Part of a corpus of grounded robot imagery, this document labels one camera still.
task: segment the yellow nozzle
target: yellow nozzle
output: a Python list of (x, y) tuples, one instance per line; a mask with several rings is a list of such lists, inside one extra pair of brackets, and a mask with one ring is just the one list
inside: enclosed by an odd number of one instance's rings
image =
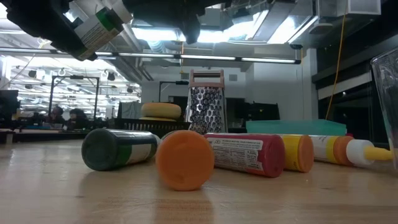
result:
[(383, 148), (368, 146), (365, 148), (365, 158), (368, 160), (392, 160), (392, 152)]

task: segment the yellow round object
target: yellow round object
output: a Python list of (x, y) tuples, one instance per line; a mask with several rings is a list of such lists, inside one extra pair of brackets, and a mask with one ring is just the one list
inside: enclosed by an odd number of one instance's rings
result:
[(174, 119), (170, 119), (170, 118), (151, 118), (151, 117), (143, 117), (140, 119), (146, 119), (146, 120), (151, 120), (151, 121), (174, 121), (176, 122), (176, 120)]
[(141, 107), (141, 114), (151, 118), (178, 119), (181, 115), (181, 107), (171, 103), (145, 103)]

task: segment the wooden tabletop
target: wooden tabletop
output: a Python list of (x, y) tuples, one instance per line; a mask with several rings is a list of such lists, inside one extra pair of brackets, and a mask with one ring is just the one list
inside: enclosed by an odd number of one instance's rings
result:
[(0, 223), (396, 223), (398, 178), (316, 163), (276, 179), (215, 169), (176, 192), (148, 162), (114, 172), (84, 165), (81, 141), (0, 146)]

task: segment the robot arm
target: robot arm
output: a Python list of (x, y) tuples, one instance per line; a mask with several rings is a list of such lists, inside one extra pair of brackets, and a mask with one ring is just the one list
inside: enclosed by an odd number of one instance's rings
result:
[[(73, 0), (0, 0), (7, 7), (7, 18), (34, 37), (51, 40), (56, 49), (71, 54), (78, 60), (94, 60), (95, 54), (79, 57), (77, 52), (86, 46), (76, 34), (81, 24), (70, 22), (63, 14)], [(178, 27), (189, 44), (195, 43), (200, 34), (198, 16), (205, 8), (231, 0), (119, 0), (134, 18), (149, 24), (165, 24)]]

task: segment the red tube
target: red tube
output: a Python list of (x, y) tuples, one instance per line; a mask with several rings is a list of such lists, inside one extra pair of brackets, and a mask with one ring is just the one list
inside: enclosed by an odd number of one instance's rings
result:
[(209, 133), (215, 166), (250, 174), (278, 177), (285, 167), (285, 146), (277, 135)]

